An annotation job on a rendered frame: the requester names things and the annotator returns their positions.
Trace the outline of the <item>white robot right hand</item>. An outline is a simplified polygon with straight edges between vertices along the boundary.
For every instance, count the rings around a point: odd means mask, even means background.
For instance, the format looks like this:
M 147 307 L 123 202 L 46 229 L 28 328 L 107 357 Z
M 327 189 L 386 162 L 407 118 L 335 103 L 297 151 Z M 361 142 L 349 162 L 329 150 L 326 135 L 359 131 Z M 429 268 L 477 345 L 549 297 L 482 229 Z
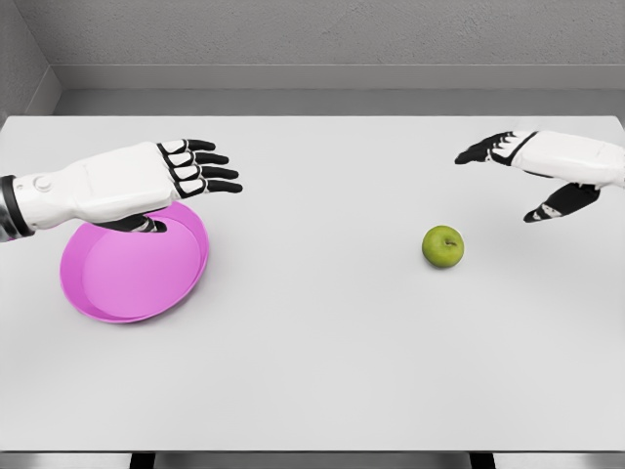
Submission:
M 603 188 L 618 187 L 612 182 L 616 146 L 546 130 L 506 131 L 469 146 L 454 163 L 494 162 L 564 181 L 563 187 L 524 215 L 523 220 L 532 224 L 571 215 L 595 203 Z

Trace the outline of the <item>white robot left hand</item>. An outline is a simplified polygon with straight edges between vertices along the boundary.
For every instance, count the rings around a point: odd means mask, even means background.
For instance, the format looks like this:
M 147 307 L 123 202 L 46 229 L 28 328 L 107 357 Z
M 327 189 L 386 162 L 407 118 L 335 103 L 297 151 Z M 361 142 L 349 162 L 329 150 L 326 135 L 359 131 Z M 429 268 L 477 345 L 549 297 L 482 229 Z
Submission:
M 75 196 L 76 216 L 123 233 L 167 231 L 149 214 L 204 193 L 240 193 L 238 172 L 216 145 L 181 139 L 141 143 L 80 162 L 86 188 Z

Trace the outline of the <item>pink round plate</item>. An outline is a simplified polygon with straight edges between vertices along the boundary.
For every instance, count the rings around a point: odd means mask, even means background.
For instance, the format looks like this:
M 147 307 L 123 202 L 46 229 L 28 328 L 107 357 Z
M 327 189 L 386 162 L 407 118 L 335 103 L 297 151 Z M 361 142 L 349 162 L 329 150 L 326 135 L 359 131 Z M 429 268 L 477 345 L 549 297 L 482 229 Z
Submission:
M 60 262 L 68 302 L 108 323 L 158 316 L 183 301 L 204 273 L 209 237 L 200 217 L 180 202 L 152 213 L 163 234 L 122 233 L 81 225 Z

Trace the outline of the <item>green apple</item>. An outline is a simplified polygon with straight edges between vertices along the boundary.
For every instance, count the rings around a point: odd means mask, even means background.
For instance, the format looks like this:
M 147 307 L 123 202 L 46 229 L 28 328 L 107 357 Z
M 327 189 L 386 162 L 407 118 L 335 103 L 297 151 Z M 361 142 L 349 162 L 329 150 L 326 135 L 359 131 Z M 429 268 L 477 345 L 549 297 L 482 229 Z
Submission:
M 430 228 L 422 240 L 422 254 L 434 267 L 446 269 L 456 266 L 464 256 L 465 243 L 461 234 L 448 226 Z

